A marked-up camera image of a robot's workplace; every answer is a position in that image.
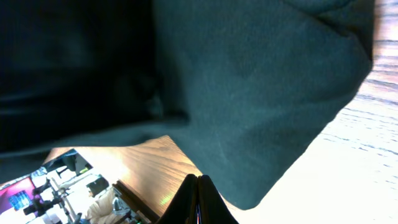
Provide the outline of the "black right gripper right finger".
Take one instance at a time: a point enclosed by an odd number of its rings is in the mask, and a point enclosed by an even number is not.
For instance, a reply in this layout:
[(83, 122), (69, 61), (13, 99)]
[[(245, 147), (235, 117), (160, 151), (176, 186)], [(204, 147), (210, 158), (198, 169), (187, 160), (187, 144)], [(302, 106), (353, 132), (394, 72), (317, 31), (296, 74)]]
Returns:
[(200, 224), (238, 224), (208, 175), (198, 178), (198, 214)]

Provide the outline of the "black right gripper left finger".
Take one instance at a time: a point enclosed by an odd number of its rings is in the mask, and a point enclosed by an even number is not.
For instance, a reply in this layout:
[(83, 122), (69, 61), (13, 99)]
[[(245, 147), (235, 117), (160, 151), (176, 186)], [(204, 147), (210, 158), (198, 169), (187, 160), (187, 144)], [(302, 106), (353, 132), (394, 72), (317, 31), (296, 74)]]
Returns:
[(188, 174), (155, 224), (197, 224), (197, 176)]

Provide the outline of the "plain black t-shirt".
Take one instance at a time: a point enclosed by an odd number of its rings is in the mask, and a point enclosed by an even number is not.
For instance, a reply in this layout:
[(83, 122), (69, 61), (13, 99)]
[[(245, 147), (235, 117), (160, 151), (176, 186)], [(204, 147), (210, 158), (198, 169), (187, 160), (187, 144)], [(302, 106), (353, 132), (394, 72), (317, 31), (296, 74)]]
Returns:
[(170, 136), (257, 206), (373, 65), (373, 1), (1, 0), (1, 181)]

